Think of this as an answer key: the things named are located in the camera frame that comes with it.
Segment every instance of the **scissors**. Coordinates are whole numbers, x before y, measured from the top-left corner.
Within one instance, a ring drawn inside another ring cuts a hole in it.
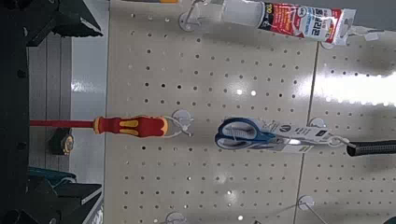
[[[224,149],[267,149],[274,147],[277,138],[273,133],[263,132],[260,124],[254,119],[226,119],[219,126],[215,136],[218,147]]]

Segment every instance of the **white pegboard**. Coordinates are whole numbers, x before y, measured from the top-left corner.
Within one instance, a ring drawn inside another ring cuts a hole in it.
[[[379,41],[349,38],[345,48],[320,49],[311,118],[354,141],[395,139],[396,34]],[[329,223],[384,223],[395,215],[396,158],[350,158],[342,148],[305,155],[300,195],[314,197]],[[297,224],[318,223],[299,211]]]
[[[111,2],[106,115],[184,108],[195,121],[192,138],[106,136],[105,223],[172,211],[191,223],[291,223],[302,156],[219,150],[214,135],[231,115],[306,124],[317,44],[236,25],[185,33],[187,9]]]

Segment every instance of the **product label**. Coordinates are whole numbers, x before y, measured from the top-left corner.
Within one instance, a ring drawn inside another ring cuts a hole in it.
[[[259,29],[332,43],[341,9],[265,3]]]
[[[319,142],[324,138],[328,137],[327,133],[329,132],[329,129],[317,127],[301,127],[297,125],[275,122],[269,132],[288,138],[302,140],[305,139],[309,141]]]

